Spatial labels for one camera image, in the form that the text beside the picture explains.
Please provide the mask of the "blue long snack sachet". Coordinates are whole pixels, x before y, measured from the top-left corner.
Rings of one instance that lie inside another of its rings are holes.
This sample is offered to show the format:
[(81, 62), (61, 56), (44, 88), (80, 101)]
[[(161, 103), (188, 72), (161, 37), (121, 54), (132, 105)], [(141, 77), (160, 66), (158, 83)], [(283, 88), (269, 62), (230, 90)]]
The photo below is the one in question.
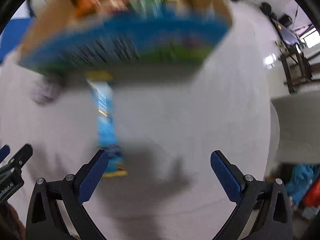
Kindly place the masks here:
[(108, 152), (108, 165), (103, 177), (127, 176), (113, 119), (113, 90), (110, 86), (113, 78), (102, 70), (85, 72), (85, 77), (97, 108), (97, 145)]

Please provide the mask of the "black speaker box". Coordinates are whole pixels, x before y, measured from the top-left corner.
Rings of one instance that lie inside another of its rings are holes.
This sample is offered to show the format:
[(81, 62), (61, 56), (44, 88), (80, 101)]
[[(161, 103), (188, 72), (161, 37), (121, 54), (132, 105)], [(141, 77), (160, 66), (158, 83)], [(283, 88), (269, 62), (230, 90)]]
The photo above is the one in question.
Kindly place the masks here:
[(292, 17), (288, 14), (283, 14), (282, 16), (280, 16), (280, 18), (278, 19), (278, 22), (281, 25), (283, 25), (285, 28), (288, 28), (293, 24)]

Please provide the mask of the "blue foam mat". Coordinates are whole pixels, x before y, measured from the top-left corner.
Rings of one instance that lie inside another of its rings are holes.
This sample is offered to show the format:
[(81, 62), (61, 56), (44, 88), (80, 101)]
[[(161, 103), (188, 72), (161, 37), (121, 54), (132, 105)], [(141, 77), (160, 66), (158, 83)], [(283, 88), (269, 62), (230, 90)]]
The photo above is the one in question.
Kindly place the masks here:
[(1, 34), (1, 63), (23, 40), (35, 17), (10, 20)]

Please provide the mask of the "lilac cloth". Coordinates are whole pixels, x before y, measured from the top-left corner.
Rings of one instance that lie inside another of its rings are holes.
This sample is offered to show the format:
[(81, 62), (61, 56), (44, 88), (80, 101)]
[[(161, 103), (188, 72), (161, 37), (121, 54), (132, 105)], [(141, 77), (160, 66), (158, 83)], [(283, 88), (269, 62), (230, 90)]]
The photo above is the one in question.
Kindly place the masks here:
[(37, 80), (31, 91), (31, 99), (38, 105), (46, 105), (56, 100), (64, 85), (64, 79), (58, 75), (43, 76)]

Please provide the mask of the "dark wooden stool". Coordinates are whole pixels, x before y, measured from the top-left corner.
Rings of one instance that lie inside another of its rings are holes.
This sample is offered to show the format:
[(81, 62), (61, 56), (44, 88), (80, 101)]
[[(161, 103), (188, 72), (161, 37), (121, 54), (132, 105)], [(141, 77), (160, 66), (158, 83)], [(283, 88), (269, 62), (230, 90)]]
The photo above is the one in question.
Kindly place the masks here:
[(298, 87), (312, 82), (310, 63), (298, 44), (285, 47), (279, 60), (285, 73), (284, 84), (290, 94), (294, 94)]

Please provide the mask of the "blue printed cardboard milk box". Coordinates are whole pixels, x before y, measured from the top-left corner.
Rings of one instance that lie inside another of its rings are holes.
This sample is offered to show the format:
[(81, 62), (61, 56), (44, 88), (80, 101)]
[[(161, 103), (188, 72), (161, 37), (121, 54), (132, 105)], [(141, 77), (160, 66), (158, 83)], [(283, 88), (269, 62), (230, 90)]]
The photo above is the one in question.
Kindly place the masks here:
[(39, 72), (97, 70), (141, 63), (202, 63), (232, 27), (226, 0), (166, 2), (147, 17), (139, 0), (129, 10), (75, 17), (77, 0), (50, 0), (19, 48), (21, 67)]

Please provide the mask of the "white table cloth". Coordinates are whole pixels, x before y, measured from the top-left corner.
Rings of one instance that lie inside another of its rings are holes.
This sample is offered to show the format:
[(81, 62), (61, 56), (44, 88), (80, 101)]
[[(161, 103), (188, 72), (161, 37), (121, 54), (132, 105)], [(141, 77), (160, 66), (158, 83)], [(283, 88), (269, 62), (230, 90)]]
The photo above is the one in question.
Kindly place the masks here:
[[(235, 11), (230, 33), (193, 75), (169, 70), (161, 80), (114, 85), (114, 122), (128, 175), (103, 179), (85, 207), (108, 239), (212, 239), (230, 215), (210, 166), (221, 150), (261, 179), (270, 139), (270, 98), (263, 69), (267, 20)], [(97, 151), (95, 105), (83, 79), (52, 104), (31, 89), (39, 76), (10, 53), (1, 73), (1, 143), (16, 152), (29, 143), (24, 186), (10, 198), (26, 220), (37, 178), (60, 180)]]

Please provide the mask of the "grey upholstered seat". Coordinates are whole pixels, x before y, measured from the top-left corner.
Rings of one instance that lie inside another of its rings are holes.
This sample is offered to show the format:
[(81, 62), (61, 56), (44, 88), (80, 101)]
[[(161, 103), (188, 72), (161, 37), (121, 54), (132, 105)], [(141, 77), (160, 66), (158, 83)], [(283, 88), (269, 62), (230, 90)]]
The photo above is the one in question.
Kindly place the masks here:
[(319, 91), (271, 102), (280, 128), (277, 159), (283, 163), (319, 164)]

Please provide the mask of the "blue clothes pile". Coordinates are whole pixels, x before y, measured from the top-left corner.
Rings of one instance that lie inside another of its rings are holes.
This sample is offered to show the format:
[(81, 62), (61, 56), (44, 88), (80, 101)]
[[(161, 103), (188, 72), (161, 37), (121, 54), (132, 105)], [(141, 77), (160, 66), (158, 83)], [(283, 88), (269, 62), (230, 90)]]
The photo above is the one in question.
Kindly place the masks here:
[(319, 177), (319, 164), (297, 164), (293, 170), (290, 181), (285, 185), (288, 197), (294, 205), (298, 205), (310, 186)]

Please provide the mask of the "orange snack bag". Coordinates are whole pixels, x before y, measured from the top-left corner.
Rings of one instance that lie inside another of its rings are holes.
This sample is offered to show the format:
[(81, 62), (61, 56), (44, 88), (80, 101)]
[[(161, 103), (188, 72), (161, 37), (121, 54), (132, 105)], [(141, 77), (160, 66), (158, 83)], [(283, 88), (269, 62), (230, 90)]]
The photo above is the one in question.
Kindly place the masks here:
[(75, 17), (82, 18), (88, 14), (94, 13), (98, 5), (100, 5), (100, 0), (77, 0)]

